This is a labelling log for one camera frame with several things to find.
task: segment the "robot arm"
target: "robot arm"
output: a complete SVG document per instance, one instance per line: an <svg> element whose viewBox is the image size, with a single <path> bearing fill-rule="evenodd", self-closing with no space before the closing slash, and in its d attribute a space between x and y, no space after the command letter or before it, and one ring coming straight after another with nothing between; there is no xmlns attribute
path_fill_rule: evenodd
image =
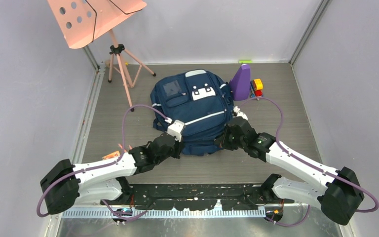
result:
<svg viewBox="0 0 379 237"><path fill-rule="evenodd" d="M272 174L261 185L265 201L291 199L320 208L329 219L338 224L346 225L349 222L364 199L363 193L316 171L292 155L359 185L352 170L344 167L339 171L317 163L280 142L289 151L286 153L279 147L275 137L268 133L257 133L248 123L246 115L237 107L234 113L236 117L226 124L223 134L215 140L217 146L231 151L241 148L249 156L280 166L305 181L292 181ZM183 148L181 132L184 128L185 124L176 120L167 132L144 146L124 153L122 159L113 158L86 164L71 164L68 159L60 161L42 179L40 184L43 192L66 174L75 172L75 175L65 178L48 192L45 197L48 213L57 214L74 204L98 202L101 199L127 200L130 187L124 177L150 171L168 157L179 158Z"/></svg>
<svg viewBox="0 0 379 237"><path fill-rule="evenodd" d="M280 142L282 147L289 151L289 154L286 153L279 147L275 137L268 133L257 133L244 117L246 116L237 116L227 123L223 135L215 140L215 144L231 151L242 148L249 156L282 167L305 181L292 181L272 174L261 185L265 200L280 198L307 203L321 209L332 221L346 225L363 201L364 194L305 163L337 173L338 176L359 186L355 173L346 167L339 171L315 162Z"/></svg>
<svg viewBox="0 0 379 237"><path fill-rule="evenodd" d="M179 158L183 146L181 132L185 124L174 121L167 132L152 142L135 147L124 153L120 160L107 159L85 164L71 164L69 159L57 163L41 180L44 192L60 177L78 172L50 190L45 197L49 214L63 212L74 204L114 200L124 193L128 183L121 177L132 176L152 170L168 157Z"/></svg>

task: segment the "white wall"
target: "white wall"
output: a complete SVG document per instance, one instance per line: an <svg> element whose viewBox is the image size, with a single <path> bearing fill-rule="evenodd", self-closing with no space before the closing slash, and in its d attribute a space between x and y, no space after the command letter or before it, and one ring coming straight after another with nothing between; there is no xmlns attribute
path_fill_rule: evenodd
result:
<svg viewBox="0 0 379 237"><path fill-rule="evenodd" d="M93 71L47 1L0 0L0 237L42 236L39 182L73 153Z"/></svg>
<svg viewBox="0 0 379 237"><path fill-rule="evenodd" d="M379 199L379 1L332 1L294 69L324 163L353 169ZM379 236L379 210L354 222Z"/></svg>
<svg viewBox="0 0 379 237"><path fill-rule="evenodd" d="M288 62L319 0L146 0L114 32L144 63ZM90 47L108 60L108 34Z"/></svg>

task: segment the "navy blue backpack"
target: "navy blue backpack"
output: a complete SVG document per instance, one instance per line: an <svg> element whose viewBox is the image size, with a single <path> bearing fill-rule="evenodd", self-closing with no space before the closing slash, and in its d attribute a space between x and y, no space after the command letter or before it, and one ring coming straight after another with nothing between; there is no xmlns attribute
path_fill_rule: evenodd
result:
<svg viewBox="0 0 379 237"><path fill-rule="evenodd" d="M154 86L151 101L168 118L185 123L183 154L203 156L221 150L213 142L233 117L233 98L220 77L202 69L165 77ZM169 124L155 116L153 127L166 131Z"/></svg>

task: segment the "music stand tripod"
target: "music stand tripod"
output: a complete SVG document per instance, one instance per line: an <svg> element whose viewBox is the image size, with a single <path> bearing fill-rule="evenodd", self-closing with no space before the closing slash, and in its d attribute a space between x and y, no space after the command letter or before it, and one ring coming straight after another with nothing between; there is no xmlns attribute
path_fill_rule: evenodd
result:
<svg viewBox="0 0 379 237"><path fill-rule="evenodd" d="M130 51L128 51L123 44L121 44L121 43L119 44L117 42L116 38L115 38L115 35L114 35L114 32L113 32L112 29L109 30L108 32L110 34L111 40L113 41L113 45L110 46L111 59L110 59L110 72L109 72L109 75L108 75L108 82L111 83L111 81L112 81L113 68L114 68L115 70L117 70L121 74L121 78L123 79L123 83L124 83L124 88L125 88L125 91L126 91L127 99L128 99L129 105L131 107L133 105L131 103L130 92L128 91L128 87L131 87L131 88L134 87L134 85L136 84L137 78L139 76L139 73L140 73L140 70L142 69L142 67L144 67L154 77L156 77L156 73L154 73L149 67L147 67L136 56L134 56ZM123 57L121 55L122 52L127 53L131 58L133 58L136 62L139 63L139 69L137 70L136 76L134 77L133 81L131 80L130 73L128 72L128 69L127 69L127 66L125 64L125 61L124 61L124 59L123 59ZM119 69L117 67L114 67L114 55L117 58Z"/></svg>
<svg viewBox="0 0 379 237"><path fill-rule="evenodd" d="M130 53L123 44L118 44L114 36L113 28L134 15L134 13L141 11L147 4L142 0L47 1L69 48L77 49L85 47L106 32L110 34L113 45L110 47L111 61L108 81L112 81L113 68L115 68L121 74L128 103L130 107L133 106L128 87L134 87L141 68L144 67L154 77L156 73ZM127 53L140 64L133 81L131 80L131 76L121 55L122 52ZM119 69L113 66L114 55L117 58Z"/></svg>

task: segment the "black cable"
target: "black cable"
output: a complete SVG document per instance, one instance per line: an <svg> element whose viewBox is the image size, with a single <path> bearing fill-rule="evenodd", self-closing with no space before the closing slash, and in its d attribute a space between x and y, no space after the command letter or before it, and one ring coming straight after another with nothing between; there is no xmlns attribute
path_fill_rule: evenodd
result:
<svg viewBox="0 0 379 237"><path fill-rule="evenodd" d="M86 3L92 8L92 10L95 12L95 22L94 22L94 30L93 30L93 34L92 34L92 41L91 43L95 40L95 28L97 26L97 16L98 16L98 13L97 11L92 7L92 5L88 2L88 0L85 0Z"/></svg>
<svg viewBox="0 0 379 237"><path fill-rule="evenodd" d="M248 197L246 197L246 199L247 199L250 203L252 203L253 205L255 205L255 206L265 206L265 205L268 204L268 202L266 202L266 203L264 203L264 204L262 204L262 205L258 205L258 204L256 204L256 203L254 203L252 200L250 200Z"/></svg>
<svg viewBox="0 0 379 237"><path fill-rule="evenodd" d="M97 26L97 17L98 17L98 13L97 11L92 7L92 5L88 2L88 0L85 0L86 3L92 8L92 10L94 11L95 13L95 22L94 22L94 30L93 30L93 33L92 33L92 41L91 43L95 40L95 30L96 30L96 26ZM123 14L125 15L129 15L129 14L132 14L132 13L135 13L135 12L138 12L138 11L141 11L143 9L140 9L140 10L137 10L137 11L132 11L132 12L129 12L129 13L125 13L120 7L118 7L112 0L108 0L110 1L114 6L116 6L116 8L118 8Z"/></svg>
<svg viewBox="0 0 379 237"><path fill-rule="evenodd" d="M122 13L124 13L125 15L129 15L129 14L132 14L132 13L135 13L135 12L138 12L138 11L141 11L143 9L140 9L140 10L137 10L137 11L132 11L132 12L129 12L129 13L125 13L123 10L121 10L121 8L119 8L113 1L111 0L108 0L110 1L114 6L116 6Z"/></svg>

